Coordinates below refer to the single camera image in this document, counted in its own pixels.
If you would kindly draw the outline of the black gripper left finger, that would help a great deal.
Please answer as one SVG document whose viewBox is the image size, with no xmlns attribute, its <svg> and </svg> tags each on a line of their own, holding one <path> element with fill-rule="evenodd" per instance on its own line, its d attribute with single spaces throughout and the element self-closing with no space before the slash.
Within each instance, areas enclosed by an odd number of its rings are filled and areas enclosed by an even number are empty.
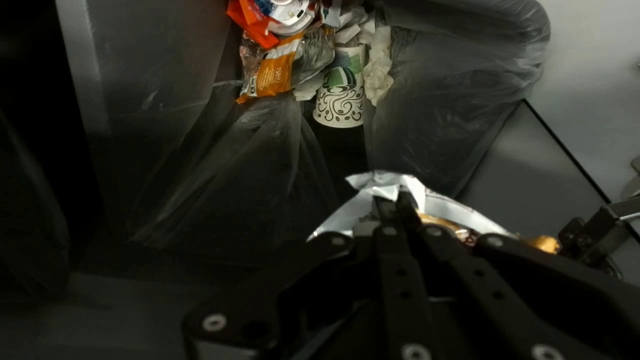
<svg viewBox="0 0 640 360">
<path fill-rule="evenodd" d="M 293 243 L 183 322 L 187 360 L 433 360 L 404 205 L 377 197 L 351 235 Z"/>
</svg>

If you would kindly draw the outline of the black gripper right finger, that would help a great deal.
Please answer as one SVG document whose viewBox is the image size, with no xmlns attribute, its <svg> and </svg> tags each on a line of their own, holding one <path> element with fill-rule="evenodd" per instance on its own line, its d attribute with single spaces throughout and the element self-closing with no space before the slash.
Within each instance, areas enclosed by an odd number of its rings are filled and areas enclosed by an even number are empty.
<svg viewBox="0 0 640 360">
<path fill-rule="evenodd" d="M 404 191 L 398 212 L 427 293 L 451 296 L 486 360 L 640 360 L 640 292 L 599 260 L 547 253 L 505 233 L 471 245 L 424 224 Z"/>
</svg>

